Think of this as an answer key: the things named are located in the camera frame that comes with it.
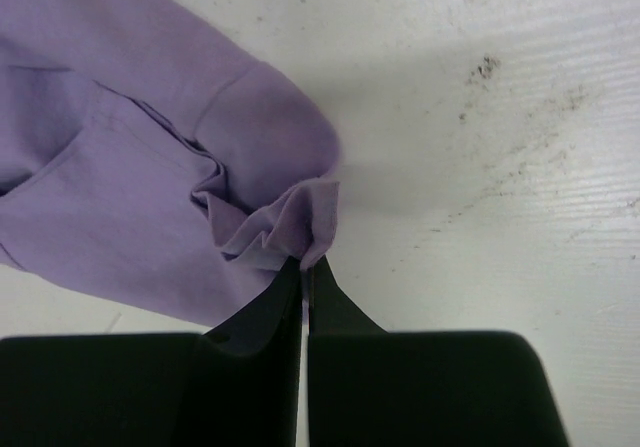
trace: seam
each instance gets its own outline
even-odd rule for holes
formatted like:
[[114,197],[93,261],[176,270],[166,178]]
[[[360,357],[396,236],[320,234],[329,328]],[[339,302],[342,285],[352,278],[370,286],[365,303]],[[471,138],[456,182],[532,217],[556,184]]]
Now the seam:
[[102,112],[98,113],[97,115],[102,117],[102,119],[108,121],[108,123],[102,124],[103,128],[109,129],[109,130],[112,130],[112,131],[116,131],[115,128],[113,128],[111,125],[109,125],[109,122],[112,122],[113,124],[120,125],[127,132],[127,134],[129,134],[132,137],[132,139],[127,139],[126,137],[121,137],[120,140],[123,140],[124,142],[127,142],[129,145],[131,145],[136,150],[137,150],[137,147],[142,146],[142,147],[146,148],[151,154],[153,154],[153,156],[157,157],[157,159],[162,159],[163,161],[168,162],[169,164],[171,164],[173,167],[176,167],[177,169],[179,169],[181,174],[185,174],[185,173],[188,174],[188,170],[187,170],[186,167],[181,165],[176,160],[174,160],[174,159],[164,155],[163,153],[159,152],[157,149],[153,148],[148,142],[146,142],[138,134],[136,134],[135,130],[129,124],[127,124],[126,122],[123,122],[122,120],[120,120],[117,117],[106,115],[106,114],[104,114]]
[[11,255],[11,253],[7,250],[7,248],[6,248],[4,245],[2,245],[2,243],[0,243],[0,249],[2,249],[2,251],[3,251],[5,254],[7,254],[7,257],[9,258],[9,260],[10,260],[11,262],[13,262],[13,264],[14,264],[18,269],[20,269],[20,270],[24,270],[24,271],[26,271],[26,270],[27,270],[27,269],[25,269],[25,268],[20,264],[20,262],[18,262],[18,261],[16,260],[16,258],[15,258],[13,255]]
[[202,120],[205,118],[205,116],[207,115],[207,113],[213,108],[213,106],[215,105],[215,103],[218,101],[218,98],[227,91],[227,89],[229,89],[230,87],[232,87],[235,83],[237,83],[238,81],[242,80],[249,72],[251,72],[255,67],[257,67],[258,65],[262,65],[262,62],[259,61],[254,61],[246,70],[244,70],[243,72],[241,72],[240,74],[238,74],[236,77],[234,77],[233,79],[227,81],[221,88],[220,90],[218,90],[218,92],[216,92],[213,97],[211,97],[211,99],[209,100],[209,102],[207,102],[207,105],[205,106],[204,109],[202,109],[202,113],[198,116],[198,119],[196,120],[195,126],[193,128],[193,138],[196,138],[196,135],[198,134],[198,130],[200,130],[200,124],[202,123]]
[[94,99],[93,103],[94,110],[91,112],[91,115],[87,115],[83,118],[82,123],[88,120],[88,125],[83,130],[81,130],[78,135],[76,135],[71,143],[69,143],[56,157],[54,157],[48,164],[46,164],[42,169],[36,172],[32,177],[26,180],[24,183],[18,185],[15,189],[10,190],[4,196],[0,197],[0,205],[5,202],[9,202],[13,197],[22,194],[26,190],[33,189],[36,185],[42,182],[44,179],[49,177],[53,172],[61,168],[64,164],[66,164],[73,156],[76,154],[78,149],[80,148],[80,141],[85,137],[89,137],[94,135],[94,131],[96,130],[96,111],[98,107],[102,103],[102,95],[101,92],[98,91],[96,93],[96,99]]

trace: purple shirt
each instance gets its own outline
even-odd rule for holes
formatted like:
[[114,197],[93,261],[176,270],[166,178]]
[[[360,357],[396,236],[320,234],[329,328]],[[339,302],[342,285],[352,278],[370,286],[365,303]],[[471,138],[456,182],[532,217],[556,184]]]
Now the purple shirt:
[[335,131],[171,0],[0,0],[0,262],[216,325],[336,228]]

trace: fabric fold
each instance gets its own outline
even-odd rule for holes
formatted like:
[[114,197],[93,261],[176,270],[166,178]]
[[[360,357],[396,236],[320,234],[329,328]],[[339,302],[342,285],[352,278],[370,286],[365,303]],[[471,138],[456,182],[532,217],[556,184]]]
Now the fabric fold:
[[0,0],[0,95],[2,263],[216,325],[331,245],[333,127],[171,0]]

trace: cloth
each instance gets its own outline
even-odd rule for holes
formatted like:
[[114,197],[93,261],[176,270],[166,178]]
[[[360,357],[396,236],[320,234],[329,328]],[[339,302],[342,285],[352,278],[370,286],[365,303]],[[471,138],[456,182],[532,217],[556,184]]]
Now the cloth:
[[0,0],[0,262],[217,325],[336,228],[334,129],[171,0]]

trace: white table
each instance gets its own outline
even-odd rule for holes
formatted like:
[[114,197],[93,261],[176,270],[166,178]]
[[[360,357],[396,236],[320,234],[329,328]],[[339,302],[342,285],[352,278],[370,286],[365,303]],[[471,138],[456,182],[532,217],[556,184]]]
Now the white table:
[[[373,319],[518,332],[574,445],[640,445],[640,0],[178,1],[335,122],[329,258]],[[2,335],[202,329],[0,285]]]

